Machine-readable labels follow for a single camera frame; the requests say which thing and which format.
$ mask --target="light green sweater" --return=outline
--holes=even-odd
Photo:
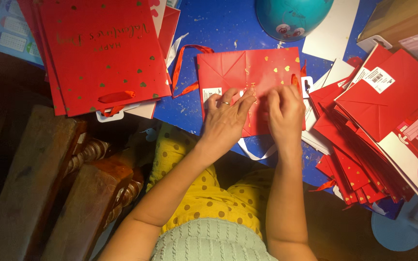
[[[153,261],[277,260],[250,228],[218,218],[197,218],[162,234]]]

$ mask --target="blue table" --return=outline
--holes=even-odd
[[[356,45],[356,40],[365,27],[376,4],[380,1],[360,1],[343,60],[346,61],[355,56],[364,59],[367,56],[366,52]],[[178,38],[185,33],[189,33],[182,40],[180,47],[184,44],[200,44],[208,46],[216,52],[222,52],[273,49],[277,48],[279,44],[278,40],[268,36],[261,28],[256,17],[254,0],[251,0],[251,3],[249,1],[225,0],[217,5],[212,5],[207,1],[183,0],[180,9],[182,12],[175,37]],[[304,65],[304,60],[307,59],[307,75],[312,76],[313,79],[319,79],[331,68],[332,62],[302,53],[303,45],[304,39],[282,43],[282,47],[299,47],[301,66]],[[173,83],[178,87],[176,94],[181,93],[185,87],[197,80],[196,55],[198,53],[199,51],[195,49],[185,50],[179,80],[177,83]],[[173,68],[174,64],[171,65],[169,71],[173,72]],[[199,92],[193,91],[175,99],[171,97],[163,98],[157,103],[154,117],[199,135],[202,130]],[[245,142],[248,150],[258,157],[264,155],[267,149],[274,144],[270,135],[249,137],[245,139]],[[322,157],[322,153],[304,142],[302,146],[303,181],[313,186],[320,186],[327,182],[325,175],[315,168]],[[238,145],[235,145],[231,150],[245,155]],[[260,162],[267,166],[275,167],[277,160],[278,157],[275,153]]]

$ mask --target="white ribbon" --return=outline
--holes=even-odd
[[[257,156],[255,156],[254,154],[252,154],[251,152],[249,152],[248,150],[247,150],[247,147],[246,147],[246,143],[244,142],[244,138],[241,138],[239,141],[238,141],[238,145],[240,145],[240,147],[241,147],[241,149],[244,151],[244,153],[246,153],[246,155],[248,155],[248,157],[250,158],[250,159],[252,159],[252,160],[261,160],[261,159],[265,159],[265,158],[268,158],[268,157],[270,157],[274,152],[276,152],[277,151],[277,146],[274,144],[274,145],[272,145],[268,150],[267,150],[267,152],[264,154],[264,156],[262,157],[262,158],[259,158],[259,157],[257,157]]]
[[[167,66],[167,68],[171,66],[172,61],[175,59],[175,56],[177,56],[177,50],[178,50],[178,46],[180,45],[180,42],[188,34],[189,33],[186,33],[180,36],[177,40],[175,40],[175,43],[172,45],[171,49],[169,50],[169,55],[167,55],[167,59],[165,60],[165,65]]]

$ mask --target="yellow polka dot skirt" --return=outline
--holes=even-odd
[[[185,157],[196,139],[168,123],[162,125],[146,191]],[[161,234],[190,220],[212,217],[243,224],[262,238],[273,173],[273,169],[256,170],[224,190],[219,187],[216,170],[211,165],[189,187],[171,219],[162,227]]]

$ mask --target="stack of gift bags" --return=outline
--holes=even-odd
[[[418,195],[418,62],[377,45],[364,62],[343,64],[325,77],[336,66],[345,77],[317,81],[306,101],[303,139],[324,153],[323,188],[336,186],[348,205],[409,201]]]
[[[178,14],[169,32],[162,23],[164,1],[158,10],[148,0],[19,2],[45,65],[56,115],[100,110],[108,116],[106,108],[113,115],[127,104],[171,95],[164,58],[172,39],[162,48],[158,31],[163,24],[164,35],[173,38]]]

